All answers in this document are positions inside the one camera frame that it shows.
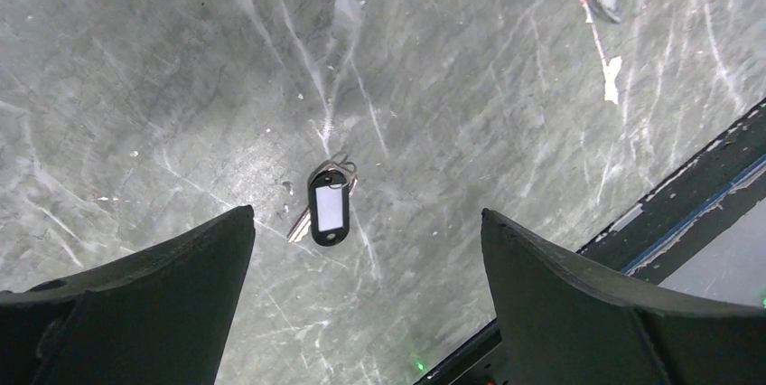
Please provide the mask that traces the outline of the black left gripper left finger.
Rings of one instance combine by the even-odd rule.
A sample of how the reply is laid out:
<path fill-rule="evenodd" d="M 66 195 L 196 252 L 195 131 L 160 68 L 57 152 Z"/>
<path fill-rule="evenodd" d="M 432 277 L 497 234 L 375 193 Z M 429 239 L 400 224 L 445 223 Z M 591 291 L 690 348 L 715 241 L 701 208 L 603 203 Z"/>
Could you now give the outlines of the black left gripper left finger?
<path fill-rule="evenodd" d="M 250 206 L 1 294 L 4 384 L 211 384 L 254 247 Z"/>

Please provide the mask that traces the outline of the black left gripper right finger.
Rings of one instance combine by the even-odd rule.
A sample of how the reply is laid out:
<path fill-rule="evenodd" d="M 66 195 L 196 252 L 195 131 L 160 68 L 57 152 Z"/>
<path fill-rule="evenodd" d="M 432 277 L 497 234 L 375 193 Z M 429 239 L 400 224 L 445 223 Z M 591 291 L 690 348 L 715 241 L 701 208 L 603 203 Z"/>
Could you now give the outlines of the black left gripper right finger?
<path fill-rule="evenodd" d="M 765 313 L 627 277 L 484 210 L 512 384 L 762 384 Z"/>

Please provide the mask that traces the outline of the black tagged key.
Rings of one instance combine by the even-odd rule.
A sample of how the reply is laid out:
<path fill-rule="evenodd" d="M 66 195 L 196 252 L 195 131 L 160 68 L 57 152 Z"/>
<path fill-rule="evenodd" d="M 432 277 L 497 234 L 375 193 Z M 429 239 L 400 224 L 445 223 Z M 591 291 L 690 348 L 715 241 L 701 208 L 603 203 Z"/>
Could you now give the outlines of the black tagged key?
<path fill-rule="evenodd" d="M 289 243 L 297 243 L 307 234 L 323 247 L 338 245 L 346 239 L 357 170 L 347 154 L 338 153 L 311 172 L 306 184 L 308 204 L 286 236 Z"/>

